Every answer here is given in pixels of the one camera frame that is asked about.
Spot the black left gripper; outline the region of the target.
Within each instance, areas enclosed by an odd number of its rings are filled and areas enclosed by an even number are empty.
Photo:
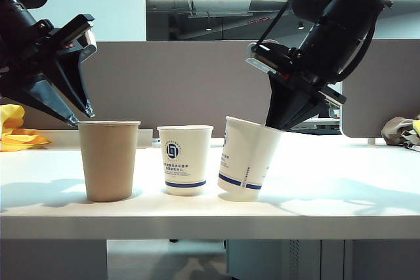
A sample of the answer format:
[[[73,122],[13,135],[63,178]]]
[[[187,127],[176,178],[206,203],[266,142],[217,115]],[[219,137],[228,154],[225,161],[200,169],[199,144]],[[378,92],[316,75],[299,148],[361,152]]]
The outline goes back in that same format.
[[[45,77],[35,75],[44,73],[80,112],[94,117],[83,82],[78,39],[78,20],[61,28],[50,20],[2,20],[1,96],[76,127],[78,119],[67,103]]]

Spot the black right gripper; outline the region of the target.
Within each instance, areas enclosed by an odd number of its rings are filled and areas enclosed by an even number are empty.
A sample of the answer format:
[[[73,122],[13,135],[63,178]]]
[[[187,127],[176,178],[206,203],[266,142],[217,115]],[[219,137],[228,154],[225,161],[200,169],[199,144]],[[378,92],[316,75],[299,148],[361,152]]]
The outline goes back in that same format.
[[[274,69],[269,75],[271,98],[265,125],[274,129],[289,130],[325,111],[329,103],[343,105],[347,98],[329,87],[327,81],[310,72],[303,62],[305,54],[292,47],[270,47],[269,60]],[[310,96],[320,96],[326,101],[311,102]]]

